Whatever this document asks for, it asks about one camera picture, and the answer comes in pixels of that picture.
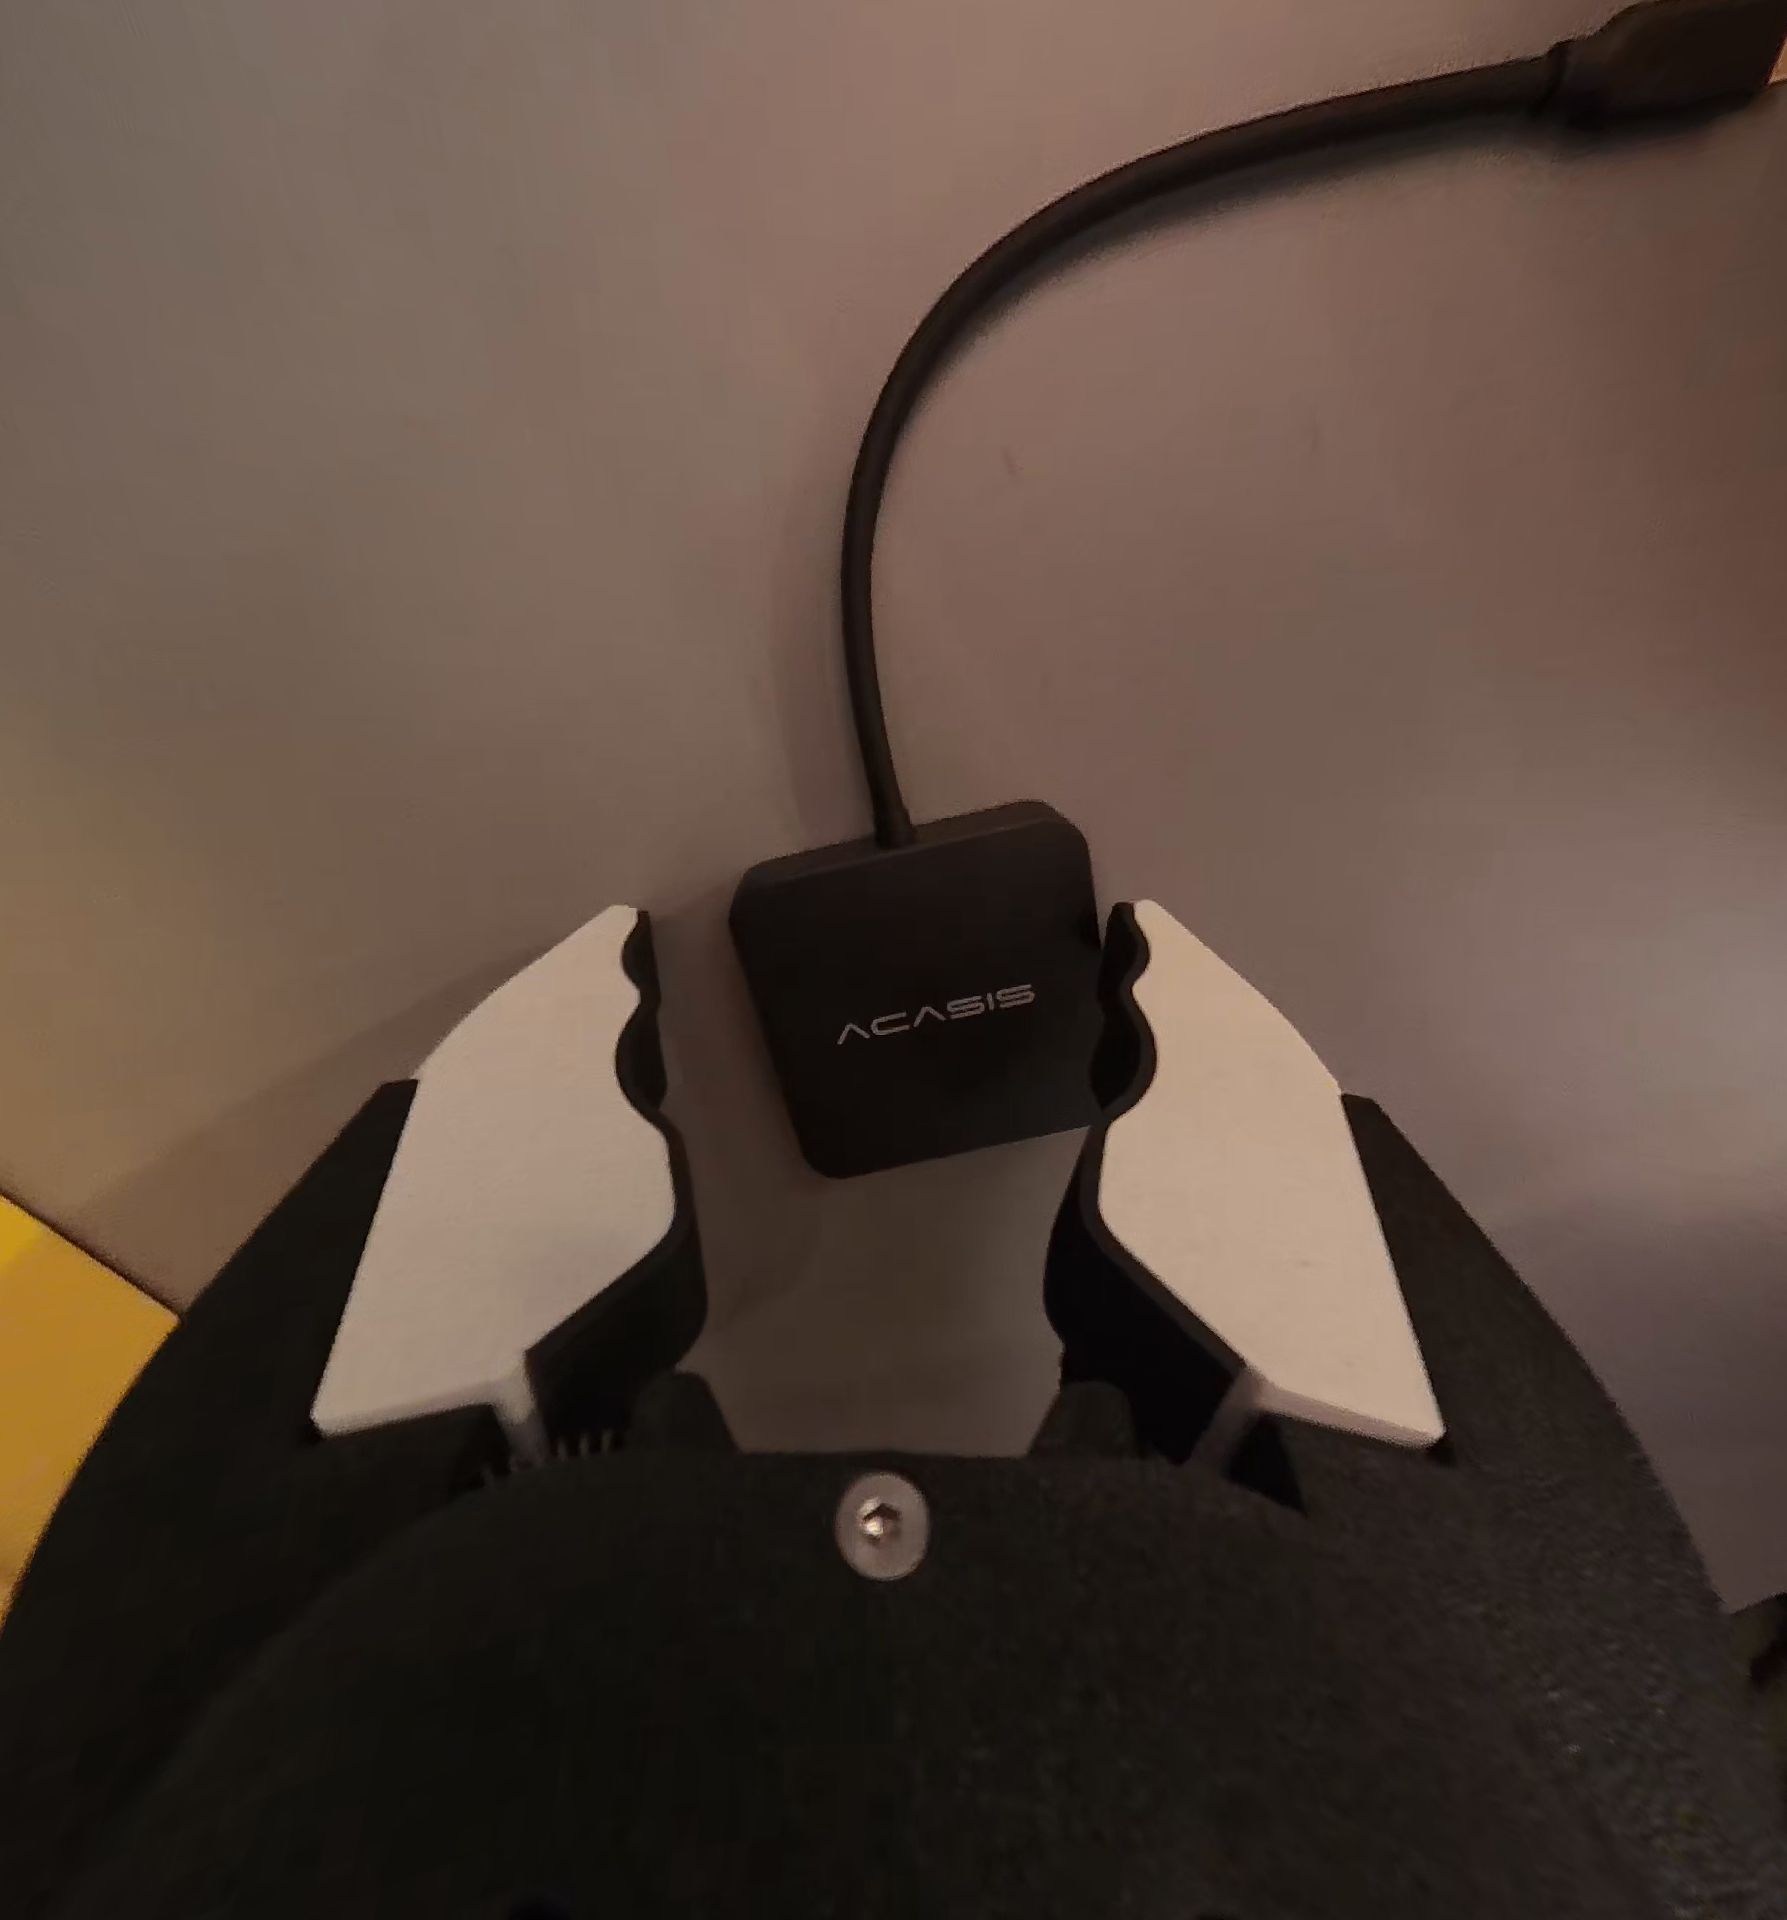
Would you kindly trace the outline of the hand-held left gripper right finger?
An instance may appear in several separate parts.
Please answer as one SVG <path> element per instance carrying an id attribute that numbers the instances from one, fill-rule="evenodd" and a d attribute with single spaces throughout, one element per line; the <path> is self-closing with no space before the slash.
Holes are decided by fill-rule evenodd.
<path id="1" fill-rule="evenodd" d="M 1232 1469 L 1271 1422 L 1430 1454 L 1446 1418 L 1330 1068 L 1154 898 L 1101 945 L 1098 1124 L 1045 1302 L 1047 1452 Z"/>

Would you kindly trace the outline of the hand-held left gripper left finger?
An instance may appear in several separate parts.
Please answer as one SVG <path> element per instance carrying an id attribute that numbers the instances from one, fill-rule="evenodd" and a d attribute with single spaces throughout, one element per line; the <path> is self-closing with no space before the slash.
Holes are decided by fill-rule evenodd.
<path id="1" fill-rule="evenodd" d="M 320 1435 L 462 1410 L 532 1461 L 625 1435 L 707 1318 L 660 1011 L 651 919 L 616 902 L 427 1055 L 312 1408 Z"/>

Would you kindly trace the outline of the black adapter hub with cable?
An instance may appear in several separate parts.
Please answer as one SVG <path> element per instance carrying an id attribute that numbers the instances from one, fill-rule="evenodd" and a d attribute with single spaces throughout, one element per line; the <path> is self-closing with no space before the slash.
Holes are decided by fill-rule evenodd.
<path id="1" fill-rule="evenodd" d="M 1631 3 L 1548 50 L 1441 72 L 1124 161 L 1006 228 L 929 304 L 868 417 L 841 516 L 841 669 L 871 833 L 774 857 L 731 934 L 803 1161 L 833 1178 L 1092 1128 L 1104 938 L 1081 829 L 1040 800 L 914 820 L 876 645 L 876 541 L 907 425 L 1051 270 L 1174 206 L 1471 133 L 1696 125 L 1787 84 L 1787 1 Z"/>

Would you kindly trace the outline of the yellow box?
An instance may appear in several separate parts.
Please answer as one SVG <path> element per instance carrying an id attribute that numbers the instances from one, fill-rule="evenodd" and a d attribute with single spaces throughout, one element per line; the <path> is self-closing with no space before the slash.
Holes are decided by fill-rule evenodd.
<path id="1" fill-rule="evenodd" d="M 178 1314 L 0 1193 L 0 1596 Z"/>

